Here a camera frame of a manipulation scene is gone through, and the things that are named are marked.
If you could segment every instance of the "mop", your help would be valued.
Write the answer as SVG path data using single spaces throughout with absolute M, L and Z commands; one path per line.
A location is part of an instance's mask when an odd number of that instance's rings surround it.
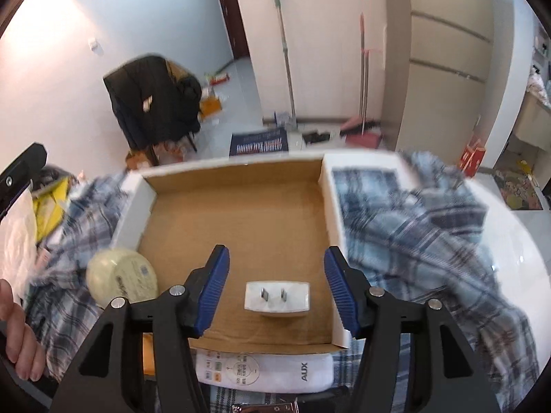
M 285 58 L 285 69 L 287 71 L 287 83 L 289 85 L 289 98 L 291 100 L 291 117 L 289 114 L 274 113 L 276 125 L 284 125 L 287 130 L 297 129 L 297 114 L 295 112 L 295 98 L 293 96 L 293 81 L 291 81 L 291 70 L 289 68 L 289 54 L 287 48 L 287 39 L 285 37 L 285 27 L 283 26 L 283 14 L 281 12 L 281 0 L 274 0 L 275 8 L 279 16 L 279 29 L 281 31 L 281 43 L 283 45 L 283 57 Z
M 365 49 L 364 14 L 360 15 L 360 108 L 359 116 L 353 117 L 341 126 L 341 136 L 346 136 L 346 143 L 377 149 L 381 135 L 368 132 L 380 125 L 379 121 L 367 121 L 367 89 L 369 83 L 369 50 Z

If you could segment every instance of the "open cardboard box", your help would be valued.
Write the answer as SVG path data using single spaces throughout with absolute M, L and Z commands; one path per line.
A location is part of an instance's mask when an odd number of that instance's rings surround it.
M 211 327 L 192 347 L 222 352 L 310 354 L 349 346 L 323 271 L 324 251 L 343 242 L 328 155 L 253 155 L 133 173 L 112 246 L 151 262 L 159 290 L 183 284 L 214 245 L 230 272 Z M 243 308 L 247 281 L 310 283 L 304 317 L 271 318 Z

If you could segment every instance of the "blue gripper pad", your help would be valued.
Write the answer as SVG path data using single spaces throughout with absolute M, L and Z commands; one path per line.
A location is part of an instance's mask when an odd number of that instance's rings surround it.
M 199 295 L 197 318 L 194 324 L 194 330 L 198 336 L 202 336 L 205 330 L 210 328 L 222 289 L 226 284 L 230 270 L 230 252 L 224 245 L 217 245 L 214 248 L 205 270 L 208 271 L 208 278 Z
M 341 251 L 336 246 L 331 246 L 325 251 L 323 259 L 325 277 L 331 288 L 333 299 L 337 305 L 341 321 L 345 329 L 348 329 L 354 338 L 360 331 L 358 321 L 358 305 L 351 287 L 348 284 L 346 273 L 349 270 L 358 272 L 365 280 L 365 276 L 358 270 L 351 269 L 344 259 Z

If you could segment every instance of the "plaid shirt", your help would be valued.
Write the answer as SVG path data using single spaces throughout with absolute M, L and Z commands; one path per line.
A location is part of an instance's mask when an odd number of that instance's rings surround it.
M 125 174 L 93 180 L 72 198 L 58 241 L 42 246 L 51 253 L 45 269 L 30 281 L 24 303 L 27 322 L 46 350 L 51 376 L 60 381 L 101 314 L 86 287 L 88 261 L 109 247 L 127 196 L 120 190 Z
M 399 299 L 440 299 L 478 354 L 501 411 L 511 412 L 539 375 L 526 315 L 499 292 L 486 247 L 486 216 L 461 171 L 427 152 L 403 154 L 420 188 L 392 172 L 334 171 L 351 266 Z M 409 346 L 402 342 L 395 410 L 403 410 Z

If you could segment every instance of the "white power adapter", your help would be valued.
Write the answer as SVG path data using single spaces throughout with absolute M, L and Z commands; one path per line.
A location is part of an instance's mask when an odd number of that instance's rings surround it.
M 310 310 L 310 284 L 297 281 L 250 281 L 245 309 L 267 316 L 297 317 Z

